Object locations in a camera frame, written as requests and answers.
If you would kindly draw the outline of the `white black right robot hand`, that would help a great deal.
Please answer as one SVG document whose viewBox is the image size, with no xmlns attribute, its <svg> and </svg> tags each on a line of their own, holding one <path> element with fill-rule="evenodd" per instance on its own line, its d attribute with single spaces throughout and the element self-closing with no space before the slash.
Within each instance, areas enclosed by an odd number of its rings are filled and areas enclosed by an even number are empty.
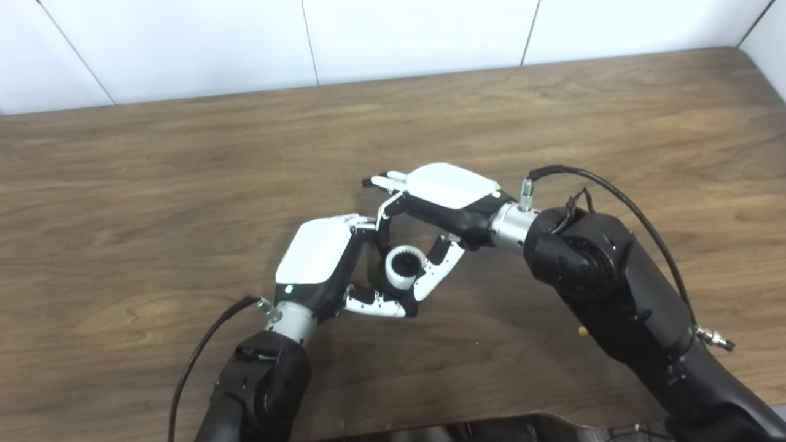
<svg viewBox="0 0 786 442">
<path fill-rule="evenodd" d="M 418 305 L 457 266 L 466 252 L 500 246 L 500 222 L 514 199 L 492 179 L 451 163 L 428 163 L 410 173 L 387 171 L 363 179 L 387 193 L 377 223 L 407 215 L 441 230 L 429 250 L 391 248 L 378 271 L 384 282 L 413 289 Z"/>
</svg>

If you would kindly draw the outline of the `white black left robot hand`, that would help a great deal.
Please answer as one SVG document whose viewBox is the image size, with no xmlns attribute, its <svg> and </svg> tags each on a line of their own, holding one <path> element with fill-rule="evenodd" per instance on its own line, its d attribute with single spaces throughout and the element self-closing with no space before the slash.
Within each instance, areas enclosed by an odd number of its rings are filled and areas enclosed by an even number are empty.
<svg viewBox="0 0 786 442">
<path fill-rule="evenodd" d="M 274 304 L 297 304 L 323 324 L 345 309 L 391 318 L 415 318 L 420 312 L 413 289 L 400 289 L 382 276 L 362 285 L 354 282 L 366 244 L 379 257 L 391 252 L 388 222 L 346 214 L 312 219 L 298 228 L 275 274 Z"/>
</svg>

